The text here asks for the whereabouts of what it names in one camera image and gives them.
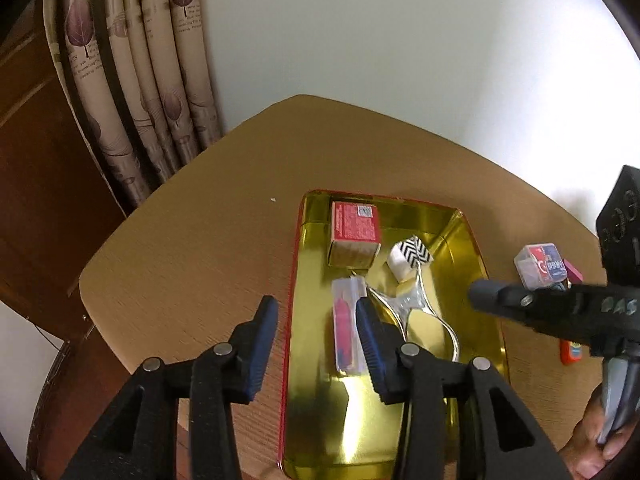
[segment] tray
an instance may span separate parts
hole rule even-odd
[[[330,191],[304,196],[289,295],[279,463],[294,480],[389,478],[403,406],[382,404],[367,374],[341,377],[335,370],[331,282],[349,275],[348,270],[326,263],[330,206],[335,200],[372,203],[378,208],[382,248],[367,273],[370,285],[395,293],[398,282],[385,264],[386,257],[393,244],[417,234],[434,256],[423,270],[427,294],[458,334],[461,361],[483,355],[508,378],[504,343],[498,322],[473,311],[466,298],[468,286],[486,277],[486,271],[461,211]],[[451,356],[448,337],[428,314],[412,312],[408,338],[437,356]],[[456,410],[452,404],[447,409],[453,458]]]

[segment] white wall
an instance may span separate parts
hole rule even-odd
[[[203,0],[225,130],[288,96],[475,150],[594,228],[640,166],[640,62],[601,0]]]
[[[23,466],[33,412],[57,354],[36,327],[0,301],[0,432]]]

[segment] curtain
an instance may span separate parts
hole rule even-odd
[[[76,123],[124,211],[222,136],[200,0],[43,0]]]

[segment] floor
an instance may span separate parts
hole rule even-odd
[[[46,407],[46,428],[38,446],[36,471],[58,480],[80,443],[129,378],[100,333],[93,330],[69,357],[60,387]],[[188,434],[178,427],[177,480],[190,480]]]

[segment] wooden table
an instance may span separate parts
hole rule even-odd
[[[298,206],[310,189],[399,196],[460,208],[492,278],[554,242],[586,281],[604,282],[596,237],[516,176],[401,121],[311,96],[277,103],[180,170],[107,240],[80,279],[82,300],[129,371],[148,356],[196,357],[280,300],[263,390],[234,408],[242,470],[279,476],[276,450],[284,318]],[[556,446],[570,436],[600,364],[559,361],[558,341],[503,323],[511,382]],[[184,413],[180,417],[184,424]]]

